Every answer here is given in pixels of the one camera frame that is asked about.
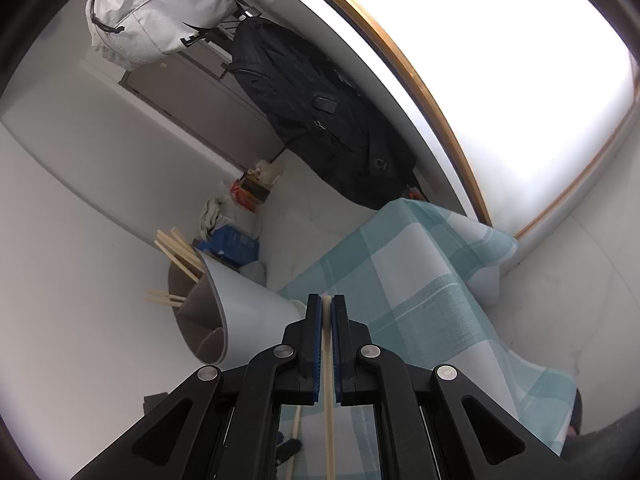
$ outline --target white bag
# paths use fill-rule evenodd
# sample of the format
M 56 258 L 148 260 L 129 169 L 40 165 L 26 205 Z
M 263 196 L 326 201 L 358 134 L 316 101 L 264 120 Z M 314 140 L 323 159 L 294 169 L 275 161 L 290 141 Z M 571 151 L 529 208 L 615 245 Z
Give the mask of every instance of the white bag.
M 216 27 L 238 10 L 235 0 L 88 0 L 92 45 L 126 70 L 186 48 L 199 28 Z

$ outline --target teal and white tablecloth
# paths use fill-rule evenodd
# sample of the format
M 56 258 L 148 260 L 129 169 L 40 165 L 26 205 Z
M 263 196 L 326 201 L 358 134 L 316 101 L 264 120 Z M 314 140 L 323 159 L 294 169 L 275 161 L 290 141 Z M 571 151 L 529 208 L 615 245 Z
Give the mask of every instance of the teal and white tablecloth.
M 516 250 L 506 234 L 425 202 L 395 200 L 285 286 L 303 301 L 312 292 L 344 294 L 350 319 L 374 343 L 424 368 L 449 363 L 529 431 L 560 453 L 574 405 L 568 375 L 509 350 L 480 307 L 497 298 L 498 266 Z M 303 407 L 294 478 L 326 478 L 322 395 Z M 291 432 L 294 409 L 280 425 Z M 370 406 L 334 412 L 335 464 L 341 480 L 379 478 Z M 279 475 L 284 467 L 278 468 Z

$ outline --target wooden trim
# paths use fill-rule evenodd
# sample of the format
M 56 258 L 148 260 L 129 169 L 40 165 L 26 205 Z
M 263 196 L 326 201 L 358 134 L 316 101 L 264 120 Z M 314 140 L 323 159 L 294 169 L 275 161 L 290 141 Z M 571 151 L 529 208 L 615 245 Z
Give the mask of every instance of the wooden trim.
M 609 139 L 602 145 L 598 153 L 590 160 L 587 166 L 580 172 L 580 174 L 572 181 L 571 184 L 555 199 L 551 204 L 549 204 L 545 210 L 536 216 L 531 222 L 529 222 L 523 229 L 521 229 L 516 235 L 516 240 L 522 238 L 531 228 L 535 227 L 535 225 L 540 222 L 547 214 L 549 214 L 556 206 L 562 202 L 564 197 L 566 197 L 580 182 L 584 179 L 584 177 L 591 171 L 591 169 L 596 165 L 596 163 L 602 158 L 604 153 L 607 151 L 607 148 L 611 145 L 611 143 L 616 139 L 616 137 L 622 131 L 622 128 L 626 125 L 626 122 L 629 119 L 629 116 L 635 111 L 636 104 L 632 104 L 629 110 L 626 111 L 625 116 L 620 121 L 620 124 L 615 129 L 615 131 L 609 136 Z
M 478 220 L 491 225 L 489 211 L 471 166 L 446 117 L 429 89 L 400 48 L 380 24 L 355 0 L 324 0 L 332 6 L 381 57 L 413 99 L 440 141 L 474 208 Z

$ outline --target tablecloth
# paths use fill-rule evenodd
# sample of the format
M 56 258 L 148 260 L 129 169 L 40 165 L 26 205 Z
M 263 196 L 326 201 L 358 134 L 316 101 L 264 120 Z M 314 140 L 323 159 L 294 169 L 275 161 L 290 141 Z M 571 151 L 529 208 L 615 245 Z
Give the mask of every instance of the tablecloth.
M 516 240 L 426 202 L 395 200 L 345 238 L 279 294 L 303 301 L 312 292 L 344 294 L 350 319 L 372 341 L 408 364 L 449 363 L 466 374 L 529 431 L 560 453 L 575 399 L 567 374 L 520 358 L 498 338 L 478 299 L 497 295 L 498 266 Z M 295 479 L 326 478 L 322 394 L 303 407 Z M 294 408 L 280 430 L 289 435 Z M 340 480 L 380 477 L 370 406 L 335 405 L 335 464 Z M 278 468 L 282 475 L 284 466 Z

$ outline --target roll of white material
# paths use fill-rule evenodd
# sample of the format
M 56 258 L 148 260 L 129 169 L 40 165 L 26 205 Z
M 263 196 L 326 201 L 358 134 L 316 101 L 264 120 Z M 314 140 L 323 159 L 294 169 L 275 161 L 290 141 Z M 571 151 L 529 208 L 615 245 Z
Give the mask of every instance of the roll of white material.
M 302 319 L 288 300 L 252 282 L 206 254 L 199 253 L 222 314 L 225 342 L 222 370 L 247 364 L 282 341 L 285 327 Z

